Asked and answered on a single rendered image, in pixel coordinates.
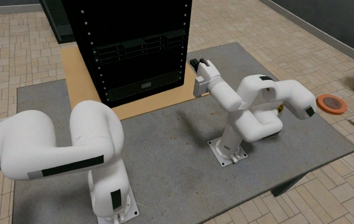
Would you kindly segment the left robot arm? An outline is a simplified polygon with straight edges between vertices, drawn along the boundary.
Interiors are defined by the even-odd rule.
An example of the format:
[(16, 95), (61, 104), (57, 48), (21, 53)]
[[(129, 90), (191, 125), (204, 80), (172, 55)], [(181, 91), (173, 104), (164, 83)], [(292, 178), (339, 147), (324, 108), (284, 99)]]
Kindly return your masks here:
[(12, 180), (31, 181), (89, 170), (95, 215), (119, 224), (131, 201), (118, 116), (103, 103), (82, 101), (71, 113), (70, 132), (73, 146), (57, 147), (52, 120), (38, 110), (0, 122), (0, 171)]

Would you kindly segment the black rack frame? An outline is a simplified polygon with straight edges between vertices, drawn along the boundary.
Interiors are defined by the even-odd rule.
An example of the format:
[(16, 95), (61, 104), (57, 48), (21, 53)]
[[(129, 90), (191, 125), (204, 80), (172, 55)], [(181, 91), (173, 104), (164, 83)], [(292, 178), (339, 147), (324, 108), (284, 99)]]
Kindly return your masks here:
[[(101, 103), (112, 108), (184, 84), (193, 0), (61, 1)], [(186, 44), (101, 65), (97, 47), (180, 29)]]

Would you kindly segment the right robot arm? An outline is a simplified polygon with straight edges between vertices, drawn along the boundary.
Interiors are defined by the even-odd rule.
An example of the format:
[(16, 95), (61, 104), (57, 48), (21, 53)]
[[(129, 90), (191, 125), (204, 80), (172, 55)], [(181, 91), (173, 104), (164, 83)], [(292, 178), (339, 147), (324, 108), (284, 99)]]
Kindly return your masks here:
[[(258, 93), (268, 102), (249, 109)], [(237, 163), (239, 145), (260, 141), (278, 134), (283, 127), (279, 117), (283, 106), (298, 119), (306, 120), (316, 111), (314, 95), (296, 80), (274, 82), (265, 75), (245, 77), (236, 92), (220, 77), (204, 83), (202, 76), (195, 78), (195, 98), (210, 93), (217, 103), (228, 112), (227, 125), (216, 151), (224, 159)], [(237, 157), (237, 159), (236, 159)]]

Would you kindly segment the tan flat board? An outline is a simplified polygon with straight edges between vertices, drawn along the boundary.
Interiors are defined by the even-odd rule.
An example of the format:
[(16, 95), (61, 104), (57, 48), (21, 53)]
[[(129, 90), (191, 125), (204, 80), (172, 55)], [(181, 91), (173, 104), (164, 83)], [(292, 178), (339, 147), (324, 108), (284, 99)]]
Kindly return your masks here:
[[(60, 49), (71, 108), (80, 102), (100, 102), (94, 83), (82, 59), (78, 46)], [(163, 108), (197, 99), (193, 95), (197, 75), (186, 62), (184, 84), (138, 100), (111, 108), (119, 120), (126, 120)]]

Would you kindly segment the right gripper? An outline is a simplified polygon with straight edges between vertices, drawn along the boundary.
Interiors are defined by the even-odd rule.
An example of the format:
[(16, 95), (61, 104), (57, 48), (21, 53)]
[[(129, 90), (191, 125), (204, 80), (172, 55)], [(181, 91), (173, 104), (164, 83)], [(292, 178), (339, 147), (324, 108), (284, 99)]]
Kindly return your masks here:
[(199, 61), (197, 59), (190, 60), (190, 64), (196, 71), (197, 77), (202, 76), (204, 83), (220, 77), (220, 73), (216, 67), (209, 60), (207, 60), (207, 63), (203, 58)]

